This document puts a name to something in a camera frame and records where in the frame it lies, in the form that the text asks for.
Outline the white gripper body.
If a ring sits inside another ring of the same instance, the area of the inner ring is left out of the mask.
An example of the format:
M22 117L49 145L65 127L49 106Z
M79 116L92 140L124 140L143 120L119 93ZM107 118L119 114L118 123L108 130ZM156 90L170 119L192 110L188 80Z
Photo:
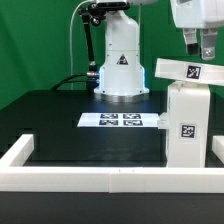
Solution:
M224 26L224 0L170 0L177 28Z

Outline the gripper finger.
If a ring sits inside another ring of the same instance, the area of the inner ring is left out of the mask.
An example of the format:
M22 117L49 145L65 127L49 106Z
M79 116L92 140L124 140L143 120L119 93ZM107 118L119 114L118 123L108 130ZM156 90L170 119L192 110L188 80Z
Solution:
M186 44L186 52L189 55L198 53L197 30L192 28L183 29L183 37Z
M216 28L207 28L200 30L200 53L203 60L213 60L215 58L217 36L218 30Z

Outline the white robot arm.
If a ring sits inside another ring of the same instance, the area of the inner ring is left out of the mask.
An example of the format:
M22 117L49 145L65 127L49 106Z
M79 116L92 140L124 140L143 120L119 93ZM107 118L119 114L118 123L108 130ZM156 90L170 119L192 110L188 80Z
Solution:
M93 0L105 17L105 62L99 69L94 94L111 101L129 102L149 93L140 63L140 25L125 11L159 0ZM204 60L215 57L217 29L224 27L224 0L170 0L174 24L183 31L186 52Z

